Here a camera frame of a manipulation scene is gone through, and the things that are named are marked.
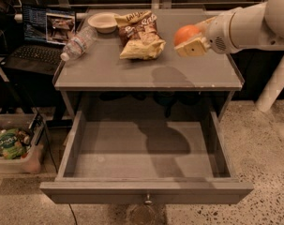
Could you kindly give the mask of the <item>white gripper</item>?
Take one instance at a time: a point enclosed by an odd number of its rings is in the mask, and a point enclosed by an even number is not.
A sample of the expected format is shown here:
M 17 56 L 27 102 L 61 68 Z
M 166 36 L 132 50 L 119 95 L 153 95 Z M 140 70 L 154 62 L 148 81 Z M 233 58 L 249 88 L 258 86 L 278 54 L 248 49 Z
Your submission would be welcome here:
M 197 22 L 196 27 L 205 32 L 205 37 L 194 37 L 186 41 L 176 40 L 174 49 L 182 57 L 203 56 L 211 49 L 216 53 L 237 53 L 241 50 L 238 39 L 243 30 L 237 16 L 241 8 L 221 12 L 216 17 Z

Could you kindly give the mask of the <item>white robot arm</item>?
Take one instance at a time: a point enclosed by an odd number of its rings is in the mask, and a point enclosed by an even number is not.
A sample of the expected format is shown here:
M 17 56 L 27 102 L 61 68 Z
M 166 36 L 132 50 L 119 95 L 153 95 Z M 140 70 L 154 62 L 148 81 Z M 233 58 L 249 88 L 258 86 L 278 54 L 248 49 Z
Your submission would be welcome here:
M 255 6 L 237 7 L 198 22 L 191 32 L 180 28 L 173 46 L 182 57 L 242 50 L 284 52 L 284 0 L 268 0 Z M 262 112 L 270 110 L 284 88 L 284 55 L 256 101 Z

